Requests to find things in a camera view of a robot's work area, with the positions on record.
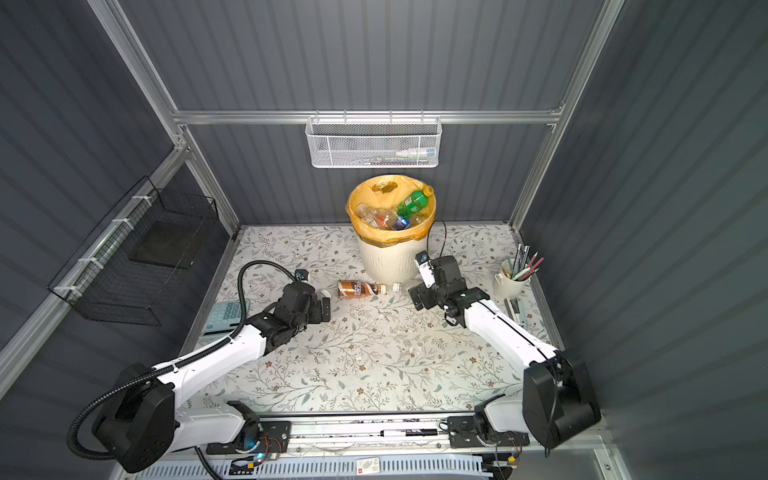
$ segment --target yellow garbage bag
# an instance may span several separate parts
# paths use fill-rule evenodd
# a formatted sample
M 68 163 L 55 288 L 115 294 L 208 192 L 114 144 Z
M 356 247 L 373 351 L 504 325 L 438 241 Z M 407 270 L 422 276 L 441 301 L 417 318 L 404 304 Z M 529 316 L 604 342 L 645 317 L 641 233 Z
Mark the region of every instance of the yellow garbage bag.
M 396 207 L 416 190 L 421 190 L 428 198 L 428 203 L 421 212 L 427 213 L 425 221 L 405 230 L 379 230 L 371 227 L 355 213 L 360 204 L 366 204 L 371 208 Z M 366 243 L 377 247 L 391 247 L 397 243 L 409 240 L 421 240 L 429 233 L 435 222 L 435 210 L 437 200 L 435 191 L 429 185 L 405 175 L 381 175 L 370 178 L 358 185 L 346 202 L 346 214 L 352 221 L 352 226 L 360 238 Z

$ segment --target gray wall panel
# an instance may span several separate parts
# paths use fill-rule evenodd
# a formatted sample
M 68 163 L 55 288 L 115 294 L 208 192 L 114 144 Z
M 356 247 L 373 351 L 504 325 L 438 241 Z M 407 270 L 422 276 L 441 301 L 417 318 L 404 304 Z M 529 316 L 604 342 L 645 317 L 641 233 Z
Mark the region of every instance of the gray wall panel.
M 85 2 L 0 3 L 0 345 L 171 149 Z
M 357 184 L 405 174 L 435 188 L 442 220 L 507 220 L 541 140 L 544 125 L 446 125 L 440 165 L 424 169 L 312 167 L 304 128 L 191 127 L 243 223 L 348 222 Z
M 767 16 L 628 2 L 523 225 L 633 478 L 747 477 L 768 449 Z
M 123 2 L 186 110 L 556 108 L 599 0 Z
M 189 170 L 182 167 L 167 185 L 169 190 L 200 194 Z M 64 442 L 69 422 L 93 398 L 113 385 L 119 372 L 132 363 L 151 366 L 178 354 L 200 307 L 228 236 L 218 224 L 187 273 L 172 307 L 172 320 L 162 326 L 91 322 L 70 313 L 43 345 L 0 402 L 0 469 L 13 478 L 40 478 L 53 471 L 41 469 L 30 452 L 46 452 L 52 478 L 107 478 L 113 462 L 90 462 L 75 457 Z M 90 434 L 81 441 L 102 447 Z
M 0 2 L 0 69 L 4 346 L 91 229 L 173 145 L 87 2 Z M 186 168 L 168 188 L 200 193 Z M 226 243 L 217 226 L 178 295 L 174 321 L 162 327 L 88 322 L 76 313 L 62 320 L 0 402 L 0 476 L 108 476 L 112 462 L 67 450 L 69 422 L 125 366 L 177 354 Z M 88 436 L 85 445 L 98 448 Z

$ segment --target white wire basket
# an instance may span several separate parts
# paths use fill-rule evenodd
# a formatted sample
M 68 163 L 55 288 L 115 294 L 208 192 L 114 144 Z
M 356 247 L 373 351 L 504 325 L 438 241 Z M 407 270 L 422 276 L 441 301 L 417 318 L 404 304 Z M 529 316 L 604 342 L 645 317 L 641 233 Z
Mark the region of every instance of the white wire basket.
M 413 123 L 330 123 L 311 117 L 306 141 L 318 168 L 434 168 L 440 119 Z

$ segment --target green plastic bottle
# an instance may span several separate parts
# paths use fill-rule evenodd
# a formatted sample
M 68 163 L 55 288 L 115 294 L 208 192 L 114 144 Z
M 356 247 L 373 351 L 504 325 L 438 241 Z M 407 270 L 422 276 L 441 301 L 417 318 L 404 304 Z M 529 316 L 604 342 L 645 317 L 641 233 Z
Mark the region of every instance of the green plastic bottle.
M 429 198 L 435 194 L 435 191 L 427 185 L 424 190 L 416 190 L 400 202 L 397 206 L 397 214 L 400 217 L 410 219 L 411 215 L 417 214 L 422 208 L 429 204 Z

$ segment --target black wire basket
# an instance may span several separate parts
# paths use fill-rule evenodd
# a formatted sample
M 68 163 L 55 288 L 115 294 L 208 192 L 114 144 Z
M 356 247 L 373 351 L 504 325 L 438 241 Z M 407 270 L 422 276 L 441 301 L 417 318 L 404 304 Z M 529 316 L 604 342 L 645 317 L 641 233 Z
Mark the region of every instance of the black wire basket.
M 85 319 L 159 326 L 218 221 L 216 202 L 153 189 L 112 221 L 117 228 L 92 257 L 71 259 L 84 265 L 76 281 L 59 285 L 60 271 L 48 289 Z

